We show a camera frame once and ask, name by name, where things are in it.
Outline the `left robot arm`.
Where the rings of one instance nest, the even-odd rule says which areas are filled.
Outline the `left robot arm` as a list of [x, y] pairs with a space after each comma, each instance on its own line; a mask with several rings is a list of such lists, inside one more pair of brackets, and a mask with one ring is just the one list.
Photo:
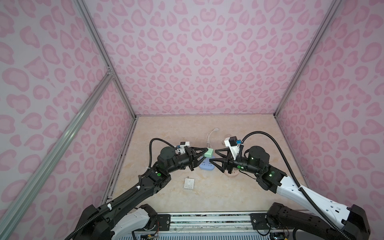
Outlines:
[[146, 172], [139, 175], [132, 188], [96, 208], [90, 205], [83, 210], [75, 230], [67, 240], [111, 240], [117, 232], [113, 228], [138, 204], [157, 194], [171, 181], [171, 173], [197, 168], [205, 159], [208, 148], [185, 146], [179, 153], [177, 147], [165, 147], [158, 160]]

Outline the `light green charger plug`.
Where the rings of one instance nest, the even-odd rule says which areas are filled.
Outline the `light green charger plug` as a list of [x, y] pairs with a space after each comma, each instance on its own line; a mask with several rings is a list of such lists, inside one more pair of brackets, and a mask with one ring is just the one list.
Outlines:
[[204, 157], [206, 158], [212, 158], [214, 154], [214, 150], [212, 148], [208, 148], [208, 150], [205, 152]]

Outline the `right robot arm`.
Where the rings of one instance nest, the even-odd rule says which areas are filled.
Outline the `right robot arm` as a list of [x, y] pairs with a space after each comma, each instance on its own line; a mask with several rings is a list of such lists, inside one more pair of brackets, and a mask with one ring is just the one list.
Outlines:
[[371, 230], [363, 208], [337, 203], [301, 185], [293, 177], [270, 165], [270, 155], [253, 146], [242, 153], [243, 146], [216, 150], [218, 158], [210, 162], [221, 172], [254, 175], [259, 186], [304, 207], [309, 213], [292, 210], [273, 203], [265, 215], [264, 224], [272, 229], [293, 228], [324, 240], [367, 240]]

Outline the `white charger plug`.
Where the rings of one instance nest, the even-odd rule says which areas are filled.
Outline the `white charger plug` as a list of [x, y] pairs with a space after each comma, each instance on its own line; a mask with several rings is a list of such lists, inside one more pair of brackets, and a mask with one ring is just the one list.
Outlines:
[[185, 178], [184, 189], [193, 190], [195, 186], [195, 180], [191, 178]]

